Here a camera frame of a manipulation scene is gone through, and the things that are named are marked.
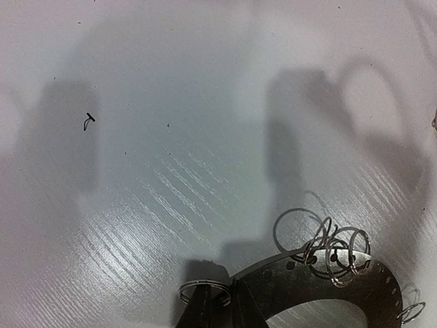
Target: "wood grain texture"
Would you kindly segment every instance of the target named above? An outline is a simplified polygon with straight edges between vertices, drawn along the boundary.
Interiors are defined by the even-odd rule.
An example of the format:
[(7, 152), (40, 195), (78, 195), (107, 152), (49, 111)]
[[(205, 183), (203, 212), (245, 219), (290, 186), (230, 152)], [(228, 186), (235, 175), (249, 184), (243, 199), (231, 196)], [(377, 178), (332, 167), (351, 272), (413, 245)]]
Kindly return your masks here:
[[(277, 253), (294, 206), (365, 229), (404, 303), (420, 288), (432, 309), (435, 17), (413, 0), (2, 3), (0, 327), (174, 326), (178, 286)], [(278, 238), (316, 228), (295, 215)], [(362, 315), (310, 303), (270, 326)]]

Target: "hole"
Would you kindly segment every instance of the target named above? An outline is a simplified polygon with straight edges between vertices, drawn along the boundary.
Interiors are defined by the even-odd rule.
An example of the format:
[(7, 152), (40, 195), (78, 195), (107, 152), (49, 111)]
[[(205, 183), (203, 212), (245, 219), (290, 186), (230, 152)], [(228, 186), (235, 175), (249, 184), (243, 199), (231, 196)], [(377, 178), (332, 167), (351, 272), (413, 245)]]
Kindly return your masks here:
[(270, 279), (272, 277), (272, 271), (270, 270), (264, 271), (262, 276), (264, 277), (264, 279)]
[(285, 268), (287, 268), (287, 270), (293, 270), (295, 266), (296, 266), (296, 263), (294, 263), (293, 261), (289, 261), (289, 262), (285, 265)]

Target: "curved metal plate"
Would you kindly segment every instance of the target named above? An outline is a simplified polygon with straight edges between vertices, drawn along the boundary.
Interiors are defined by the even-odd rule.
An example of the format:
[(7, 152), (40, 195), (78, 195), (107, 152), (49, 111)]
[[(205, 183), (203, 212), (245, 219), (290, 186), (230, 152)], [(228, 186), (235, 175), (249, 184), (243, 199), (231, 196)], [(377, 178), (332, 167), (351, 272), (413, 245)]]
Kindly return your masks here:
[[(352, 277), (351, 272), (343, 275), (340, 280), (350, 280), (350, 283), (338, 288), (326, 276), (316, 274), (326, 271), (324, 250), (315, 252), (318, 260), (313, 268), (294, 262), (290, 258), (293, 253), (267, 259), (262, 266), (256, 264), (248, 269), (252, 269), (251, 272), (234, 283), (239, 290), (247, 289), (247, 295), (256, 307), (254, 310), (264, 320), (302, 303), (341, 299), (362, 309), (369, 328), (401, 327), (400, 319), (396, 319), (402, 309), (401, 292), (395, 277), (383, 263), (367, 254), (354, 252), (357, 263), (369, 261), (369, 266), (361, 275)], [(348, 251), (338, 249), (337, 257), (336, 262), (331, 262), (334, 272), (341, 270), (339, 263), (348, 263)]]

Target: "white surface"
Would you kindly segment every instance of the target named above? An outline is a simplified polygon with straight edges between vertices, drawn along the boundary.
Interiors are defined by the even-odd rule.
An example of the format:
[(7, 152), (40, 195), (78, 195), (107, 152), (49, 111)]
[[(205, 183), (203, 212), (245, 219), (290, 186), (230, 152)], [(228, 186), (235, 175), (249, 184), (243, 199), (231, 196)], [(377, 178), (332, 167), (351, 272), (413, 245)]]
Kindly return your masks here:
[(305, 190), (434, 326), (434, 2), (64, 2), (0, 4), (0, 327), (172, 326), (190, 261), (277, 253)]

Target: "small black clip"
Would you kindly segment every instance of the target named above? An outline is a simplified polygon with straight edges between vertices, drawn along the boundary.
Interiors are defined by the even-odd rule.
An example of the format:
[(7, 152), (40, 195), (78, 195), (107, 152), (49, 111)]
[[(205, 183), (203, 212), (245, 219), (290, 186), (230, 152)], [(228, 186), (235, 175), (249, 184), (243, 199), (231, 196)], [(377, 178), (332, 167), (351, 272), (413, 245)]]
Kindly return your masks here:
[(88, 115), (88, 118), (84, 121), (84, 123), (83, 123), (83, 130), (84, 131), (86, 131), (87, 130), (87, 127), (88, 127), (88, 123), (89, 123), (89, 121), (91, 120), (91, 121), (93, 121), (93, 122), (95, 122), (96, 120), (89, 114), (89, 113), (87, 113), (87, 115)]

